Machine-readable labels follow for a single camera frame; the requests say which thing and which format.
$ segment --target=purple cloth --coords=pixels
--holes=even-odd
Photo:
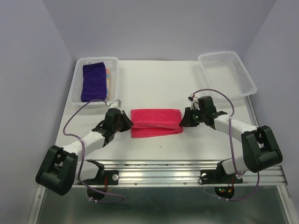
[[[107,96],[106,68],[103,62],[83,65],[81,101],[105,100]]]

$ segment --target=folded red cloth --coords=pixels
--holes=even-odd
[[[179,134],[183,128],[181,111],[176,109],[136,109],[131,110],[132,138],[146,138]]]

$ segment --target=white table surface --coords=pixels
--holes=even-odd
[[[190,93],[207,88],[197,61],[120,61],[116,95],[122,109],[130,118],[130,110],[137,108],[180,109],[190,106]],[[244,99],[234,100],[235,119],[251,124]],[[227,102],[217,103],[217,110],[231,113]],[[78,109],[68,96],[56,145],[70,144],[75,139],[64,136],[63,126]],[[69,124],[68,133],[81,137],[94,128],[105,116],[99,108],[83,109]],[[242,152],[241,144],[234,140],[235,154]],[[117,133],[106,147],[94,151],[86,158],[98,160],[223,160],[230,158],[228,135],[204,124],[184,128],[176,135],[132,139],[131,132]]]

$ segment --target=empty white basket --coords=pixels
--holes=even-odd
[[[103,62],[106,68],[110,69],[108,97],[106,101],[113,101],[115,98],[116,76],[118,73],[119,61],[116,57],[88,57],[77,61],[74,77],[71,84],[71,102],[75,105],[84,105],[81,102],[81,93],[83,85],[83,65]],[[89,105],[104,105],[103,102],[92,102]]]
[[[203,54],[198,57],[209,88],[229,98],[241,98],[257,92],[245,65],[234,51]],[[213,97],[224,99],[220,94]]]

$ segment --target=wall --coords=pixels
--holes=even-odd
[[[289,192],[299,212],[299,4],[278,0],[245,55],[257,85],[252,96],[260,125],[272,127],[282,150]]]
[[[43,0],[75,59],[245,55],[275,0]]]
[[[24,224],[74,63],[41,0],[0,1],[0,223]]]

